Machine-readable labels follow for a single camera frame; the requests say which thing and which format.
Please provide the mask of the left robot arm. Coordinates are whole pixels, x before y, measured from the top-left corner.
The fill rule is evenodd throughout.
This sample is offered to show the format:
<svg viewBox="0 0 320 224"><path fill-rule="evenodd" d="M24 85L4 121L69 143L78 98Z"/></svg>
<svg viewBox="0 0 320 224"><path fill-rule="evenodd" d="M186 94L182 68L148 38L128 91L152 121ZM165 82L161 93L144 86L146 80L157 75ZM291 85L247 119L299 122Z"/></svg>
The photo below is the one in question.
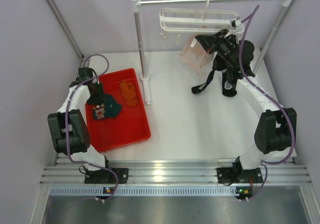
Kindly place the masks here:
<svg viewBox="0 0 320 224"><path fill-rule="evenodd" d="M111 168L108 159L91 144L85 113L86 104L92 104L94 120L106 120L117 117L121 105L104 93L94 69L82 67L78 72L63 105L47 117L54 149L80 165L86 184L126 184L128 168Z"/></svg>

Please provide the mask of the green christmas sock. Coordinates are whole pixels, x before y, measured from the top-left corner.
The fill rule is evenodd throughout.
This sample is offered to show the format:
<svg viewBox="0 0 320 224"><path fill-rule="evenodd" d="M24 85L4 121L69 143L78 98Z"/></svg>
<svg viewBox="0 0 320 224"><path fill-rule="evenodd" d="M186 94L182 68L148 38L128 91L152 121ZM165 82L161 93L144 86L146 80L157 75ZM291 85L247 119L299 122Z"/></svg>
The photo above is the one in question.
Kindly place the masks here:
<svg viewBox="0 0 320 224"><path fill-rule="evenodd" d="M105 105L102 103L100 105L93 106L93 119L102 120L105 119Z"/></svg>

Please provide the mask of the pink sock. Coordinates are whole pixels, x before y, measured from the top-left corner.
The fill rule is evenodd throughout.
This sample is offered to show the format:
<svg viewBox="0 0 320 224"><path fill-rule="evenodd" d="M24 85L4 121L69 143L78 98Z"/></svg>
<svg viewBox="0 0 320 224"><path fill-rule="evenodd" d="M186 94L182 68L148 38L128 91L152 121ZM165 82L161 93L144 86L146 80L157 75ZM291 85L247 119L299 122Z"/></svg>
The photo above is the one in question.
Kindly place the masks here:
<svg viewBox="0 0 320 224"><path fill-rule="evenodd" d="M209 64L215 55L208 54L198 41L194 43L195 37L196 34L193 34L188 38L187 44L182 50L180 57L184 63L196 71L198 76L202 77L202 67Z"/></svg>

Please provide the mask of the white clip sock hanger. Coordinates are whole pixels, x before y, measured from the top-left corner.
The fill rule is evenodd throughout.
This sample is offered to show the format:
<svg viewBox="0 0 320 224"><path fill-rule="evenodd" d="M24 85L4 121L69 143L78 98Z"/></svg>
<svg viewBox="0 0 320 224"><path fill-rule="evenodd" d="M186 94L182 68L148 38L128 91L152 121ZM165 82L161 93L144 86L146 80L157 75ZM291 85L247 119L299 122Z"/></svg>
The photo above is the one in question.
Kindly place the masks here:
<svg viewBox="0 0 320 224"><path fill-rule="evenodd" d="M167 34L176 35L176 44L180 44L181 34L214 35L220 30L229 30L228 36L236 35L237 40L243 37L244 24L238 29L230 29L230 20L240 18L234 11L219 11L209 9L209 0L203 10L163 8L159 12L160 36L163 41Z"/></svg>

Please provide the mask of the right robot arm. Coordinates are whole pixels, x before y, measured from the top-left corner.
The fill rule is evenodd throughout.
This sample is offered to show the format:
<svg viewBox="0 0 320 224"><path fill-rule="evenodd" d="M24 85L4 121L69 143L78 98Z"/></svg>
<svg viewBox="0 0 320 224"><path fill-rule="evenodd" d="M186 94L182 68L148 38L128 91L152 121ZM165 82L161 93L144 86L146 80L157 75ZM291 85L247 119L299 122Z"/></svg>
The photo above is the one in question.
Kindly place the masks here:
<svg viewBox="0 0 320 224"><path fill-rule="evenodd" d="M251 70L254 59L254 45L247 40L237 41L227 29L214 35L197 35L195 40L207 54L215 54L212 71L206 82L191 89L199 94L211 83L214 73L222 72L223 94L233 97L241 94L252 107L259 121L255 130L253 145L237 157L231 167L217 169L218 182L224 185L234 183L262 183L260 165L276 152L293 152L296 135L297 113L285 108L259 86Z"/></svg>

